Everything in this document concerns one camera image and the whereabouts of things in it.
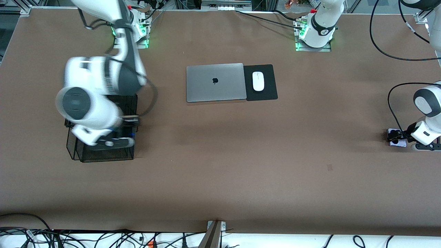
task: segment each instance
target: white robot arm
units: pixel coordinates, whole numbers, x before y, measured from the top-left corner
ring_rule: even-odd
[[[426,86],[414,94],[415,106],[424,113],[411,133],[418,142],[427,146],[441,136],[441,81],[440,86]]]
[[[122,111],[106,95],[135,95],[146,84],[134,32],[139,23],[123,0],[72,0],[84,12],[109,22],[120,43],[116,56],[73,57],[67,62],[64,87],[56,97],[62,116],[76,124],[73,134],[89,146],[133,146],[130,137],[105,139],[123,122]]]
[[[321,0],[316,13],[306,16],[307,28],[299,36],[308,46],[320,48],[325,46],[335,31],[335,24],[344,11],[344,0]]]
[[[416,8],[423,11],[435,10],[435,19],[430,28],[430,45],[435,51],[441,53],[441,0],[400,0],[409,8]]]
[[[430,45],[441,52],[441,0],[400,0],[404,6],[423,11],[435,11],[435,19],[430,29]],[[432,146],[432,142],[441,136],[441,81],[437,85],[426,86],[415,92],[415,106],[425,115],[406,131],[424,146]]]

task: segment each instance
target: table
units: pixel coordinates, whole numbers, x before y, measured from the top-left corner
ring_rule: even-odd
[[[237,232],[440,235],[440,154],[383,141],[396,127],[388,90],[437,81],[439,64],[381,55],[368,15],[338,26],[332,52],[308,53],[295,51],[291,29],[239,13],[165,12],[140,50],[159,99],[135,160],[82,164],[66,151],[54,99],[66,61],[102,56],[111,32],[84,29],[74,9],[33,9],[0,67],[0,212],[39,214],[55,229],[190,232],[219,218]],[[375,16],[374,36],[390,54],[434,56],[398,15]],[[186,66],[237,62],[272,64],[279,98],[186,103]],[[403,126],[422,116],[416,89],[391,98]],[[140,91],[139,110],[150,94]]]

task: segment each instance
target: black mouse pad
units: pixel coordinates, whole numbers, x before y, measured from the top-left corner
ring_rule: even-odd
[[[276,79],[272,64],[246,65],[243,67],[245,74],[245,87],[247,89],[247,101],[274,100],[277,99]],[[262,91],[253,89],[253,72],[263,73],[265,87]]]

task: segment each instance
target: black mesh basket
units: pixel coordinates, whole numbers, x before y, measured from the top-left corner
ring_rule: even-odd
[[[136,107],[138,104],[138,96],[107,96],[109,100],[114,102],[124,115],[136,115]],[[71,129],[75,124],[68,120],[64,121],[64,125],[69,128],[67,134],[66,148],[73,160],[80,162],[106,162],[134,159],[134,147],[119,148],[111,150],[91,150],[90,146],[79,140]],[[126,137],[135,138],[135,127],[122,127],[122,134]]]

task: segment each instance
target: computer mouse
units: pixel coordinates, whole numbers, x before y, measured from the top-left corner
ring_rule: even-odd
[[[265,88],[265,81],[263,79],[263,73],[260,71],[253,72],[253,89],[255,91],[262,91]]]

